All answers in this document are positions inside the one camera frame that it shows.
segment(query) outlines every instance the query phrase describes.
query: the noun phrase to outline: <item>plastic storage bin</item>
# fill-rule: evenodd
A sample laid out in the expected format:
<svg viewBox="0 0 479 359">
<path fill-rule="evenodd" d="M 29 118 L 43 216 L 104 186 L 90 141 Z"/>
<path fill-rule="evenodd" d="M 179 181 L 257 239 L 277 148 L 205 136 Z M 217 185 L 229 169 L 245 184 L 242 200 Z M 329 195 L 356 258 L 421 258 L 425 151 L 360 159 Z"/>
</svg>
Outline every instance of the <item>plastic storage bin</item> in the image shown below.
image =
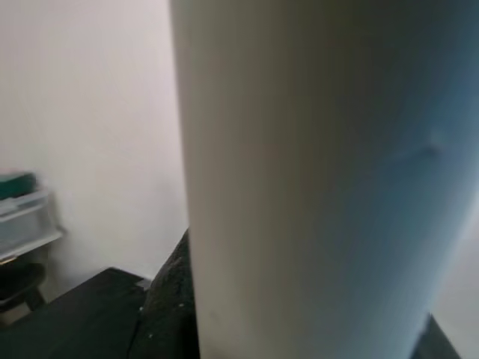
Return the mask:
<svg viewBox="0 0 479 359">
<path fill-rule="evenodd" d="M 48 196 L 42 189 L 0 201 L 0 255 L 58 232 L 49 214 Z"/>
</svg>

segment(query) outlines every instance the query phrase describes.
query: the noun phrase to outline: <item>dark fabric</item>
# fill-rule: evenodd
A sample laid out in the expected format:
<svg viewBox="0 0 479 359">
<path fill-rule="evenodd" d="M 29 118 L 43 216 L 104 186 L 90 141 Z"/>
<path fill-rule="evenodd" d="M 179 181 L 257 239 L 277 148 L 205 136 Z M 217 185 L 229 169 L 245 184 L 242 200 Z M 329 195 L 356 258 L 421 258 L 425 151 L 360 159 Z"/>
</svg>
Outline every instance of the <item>dark fabric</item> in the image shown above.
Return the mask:
<svg viewBox="0 0 479 359">
<path fill-rule="evenodd" d="M 129 359 L 199 357 L 186 232 L 152 282 Z"/>
<path fill-rule="evenodd" d="M 431 317 L 412 359 L 460 359 L 436 320 Z"/>
<path fill-rule="evenodd" d="M 0 330 L 0 358 L 126 359 L 145 300 L 141 279 L 103 271 Z"/>
<path fill-rule="evenodd" d="M 199 358 L 188 234 L 156 276 L 146 301 L 136 286 L 141 279 L 107 269 L 0 330 L 0 358 Z M 460 357 L 431 319 L 412 359 Z"/>
</svg>

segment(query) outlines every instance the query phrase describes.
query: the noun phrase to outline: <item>white cylindrical object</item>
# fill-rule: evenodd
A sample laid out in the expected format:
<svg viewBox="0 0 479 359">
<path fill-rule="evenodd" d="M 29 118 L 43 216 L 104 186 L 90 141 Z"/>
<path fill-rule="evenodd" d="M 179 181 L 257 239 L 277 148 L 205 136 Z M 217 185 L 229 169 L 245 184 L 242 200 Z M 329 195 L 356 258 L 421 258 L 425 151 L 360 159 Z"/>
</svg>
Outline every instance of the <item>white cylindrical object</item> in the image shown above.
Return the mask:
<svg viewBox="0 0 479 359">
<path fill-rule="evenodd" d="M 457 3 L 172 2 L 203 359 L 411 354 L 478 184 Z"/>
</svg>

